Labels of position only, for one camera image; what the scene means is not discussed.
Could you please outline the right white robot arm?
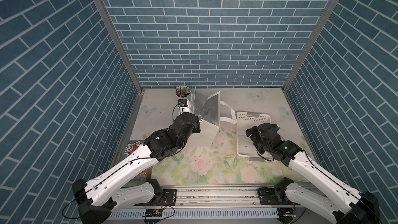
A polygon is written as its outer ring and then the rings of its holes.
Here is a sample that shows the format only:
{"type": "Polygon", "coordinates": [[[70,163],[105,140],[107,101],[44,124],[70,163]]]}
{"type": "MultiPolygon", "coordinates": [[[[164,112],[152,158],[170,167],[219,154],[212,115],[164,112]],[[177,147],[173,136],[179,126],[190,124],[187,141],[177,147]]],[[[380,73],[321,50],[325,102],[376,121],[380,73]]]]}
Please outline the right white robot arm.
{"type": "Polygon", "coordinates": [[[276,161],[300,173],[322,194],[306,190],[292,179],[283,178],[274,186],[278,202],[290,201],[304,206],[333,224],[380,224],[379,203],[369,191],[345,184],[316,163],[296,143],[278,134],[279,126],[263,123],[246,130],[258,155],[269,153],[276,161]]]}

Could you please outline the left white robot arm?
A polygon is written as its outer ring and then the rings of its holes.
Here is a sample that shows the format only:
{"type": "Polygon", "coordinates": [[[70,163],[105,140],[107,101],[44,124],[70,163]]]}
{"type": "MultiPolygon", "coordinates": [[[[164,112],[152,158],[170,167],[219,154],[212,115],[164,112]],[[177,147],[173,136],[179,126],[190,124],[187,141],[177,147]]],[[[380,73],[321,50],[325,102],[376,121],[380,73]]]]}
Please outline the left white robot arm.
{"type": "Polygon", "coordinates": [[[91,179],[78,179],[72,185],[78,220],[101,224],[112,213],[137,204],[158,203],[163,190],[157,180],[125,188],[142,171],[184,149],[191,134],[200,133],[198,116],[184,112],[166,129],[154,131],[124,160],[91,179]]]}

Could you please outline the white insulated delivery bag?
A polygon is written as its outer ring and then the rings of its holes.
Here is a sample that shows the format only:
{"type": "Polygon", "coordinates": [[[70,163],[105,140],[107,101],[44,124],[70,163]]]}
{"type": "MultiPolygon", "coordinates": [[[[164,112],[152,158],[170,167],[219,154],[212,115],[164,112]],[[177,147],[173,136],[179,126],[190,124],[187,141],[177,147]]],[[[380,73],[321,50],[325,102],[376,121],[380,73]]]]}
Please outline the white insulated delivery bag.
{"type": "Polygon", "coordinates": [[[189,110],[198,116],[201,131],[189,137],[187,148],[211,146],[223,122],[237,123],[235,111],[221,100],[219,91],[207,95],[194,90],[189,97],[189,110]]]}

